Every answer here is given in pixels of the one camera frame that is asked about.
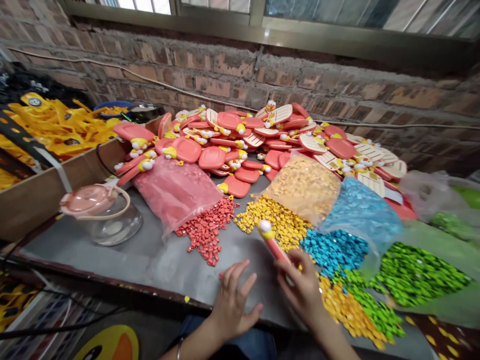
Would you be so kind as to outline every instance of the hand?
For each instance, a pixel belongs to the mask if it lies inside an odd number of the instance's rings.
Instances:
[[[331,318],[322,302],[314,265],[310,257],[301,250],[292,249],[287,255],[294,266],[286,261],[277,261],[278,282],[305,325],[317,335],[322,323],[331,323]],[[297,270],[298,265],[302,267],[301,272]],[[293,285],[289,285],[286,276]]]
[[[252,311],[244,315],[247,297],[257,280],[257,274],[253,273],[240,290],[238,289],[239,278],[249,263],[248,259],[237,262],[224,272],[215,305],[211,315],[206,319],[211,325],[211,330],[223,342],[246,333],[259,320],[264,307],[263,304],[257,304]]]

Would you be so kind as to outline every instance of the bag of pellets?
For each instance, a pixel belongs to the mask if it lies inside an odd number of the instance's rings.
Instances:
[[[480,250],[419,221],[403,226],[375,277],[389,293],[375,297],[402,312],[480,329]]]
[[[330,215],[318,232],[345,231],[365,240],[368,252],[360,271],[366,279],[371,279],[379,270],[383,254],[392,245],[393,236],[402,229],[398,215],[375,191],[354,177],[346,177]]]
[[[318,161],[292,152],[263,194],[317,226],[330,214],[340,186],[340,180]]]
[[[480,245],[480,209],[471,208],[455,189],[478,189],[478,185],[449,176],[445,171],[431,174],[410,171],[400,181],[400,191],[411,203],[419,220],[450,234],[457,239]]]
[[[161,220],[162,240],[194,216],[213,208],[223,197],[212,179],[197,164],[179,166],[159,156],[155,166],[132,180],[150,210]]]

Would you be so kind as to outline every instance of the window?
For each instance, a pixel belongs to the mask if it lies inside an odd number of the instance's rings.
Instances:
[[[402,67],[449,72],[467,70],[480,60],[480,0],[60,0],[60,3],[68,16]]]

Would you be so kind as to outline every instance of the bowl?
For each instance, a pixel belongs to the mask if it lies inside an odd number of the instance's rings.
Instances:
[[[133,107],[134,104],[132,104],[131,102],[128,102],[128,101],[106,101],[106,102],[102,102],[102,103],[99,103],[97,106],[95,106],[93,108],[93,111],[97,111],[98,109],[101,109],[101,108],[113,108],[113,107],[119,107],[119,108],[131,108]],[[128,112],[125,112],[125,115],[127,115],[129,118],[132,117],[132,112],[131,111],[128,111]],[[124,119],[124,117],[122,115],[120,115],[119,113],[118,114],[98,114],[99,117],[101,117],[102,119],[105,119],[105,120],[108,120],[108,119],[112,119],[112,118],[118,118],[118,119]]]

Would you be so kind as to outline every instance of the pink jar lid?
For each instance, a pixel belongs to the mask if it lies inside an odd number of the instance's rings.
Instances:
[[[60,210],[75,218],[96,216],[108,210],[117,196],[112,186],[88,185],[66,194],[60,201]]]

